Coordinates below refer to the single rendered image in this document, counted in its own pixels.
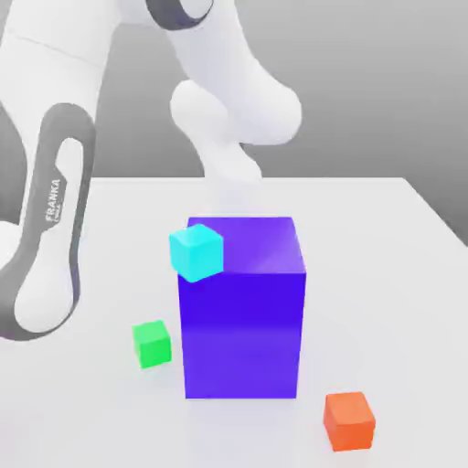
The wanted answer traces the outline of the small cyan cube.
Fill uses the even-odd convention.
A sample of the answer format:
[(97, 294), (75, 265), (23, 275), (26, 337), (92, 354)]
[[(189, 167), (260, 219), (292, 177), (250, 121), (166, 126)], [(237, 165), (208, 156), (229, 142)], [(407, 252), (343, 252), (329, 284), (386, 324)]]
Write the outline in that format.
[(224, 271), (224, 239), (196, 224), (169, 235), (173, 269), (188, 282), (199, 282)]

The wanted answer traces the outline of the small green cube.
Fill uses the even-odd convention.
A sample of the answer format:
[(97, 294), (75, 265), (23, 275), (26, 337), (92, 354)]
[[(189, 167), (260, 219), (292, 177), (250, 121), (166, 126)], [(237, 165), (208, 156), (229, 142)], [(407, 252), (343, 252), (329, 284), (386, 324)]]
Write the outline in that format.
[(171, 337), (162, 320), (134, 325), (132, 331), (140, 368), (156, 367), (172, 360)]

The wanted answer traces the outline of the small orange cube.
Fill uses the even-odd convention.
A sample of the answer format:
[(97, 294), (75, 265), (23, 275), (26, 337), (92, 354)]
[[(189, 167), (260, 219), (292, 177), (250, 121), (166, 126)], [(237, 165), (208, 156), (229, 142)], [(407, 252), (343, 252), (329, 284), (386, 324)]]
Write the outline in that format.
[(334, 452), (372, 447), (376, 419), (361, 391), (328, 394), (323, 423)]

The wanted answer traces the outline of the large purple box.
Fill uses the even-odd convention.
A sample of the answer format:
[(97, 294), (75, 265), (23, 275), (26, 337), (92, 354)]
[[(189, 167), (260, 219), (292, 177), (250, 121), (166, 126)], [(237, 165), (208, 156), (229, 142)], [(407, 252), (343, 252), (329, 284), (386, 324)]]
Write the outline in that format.
[(297, 395), (306, 268), (289, 217), (191, 217), (224, 239), (223, 272), (178, 281), (189, 399)]

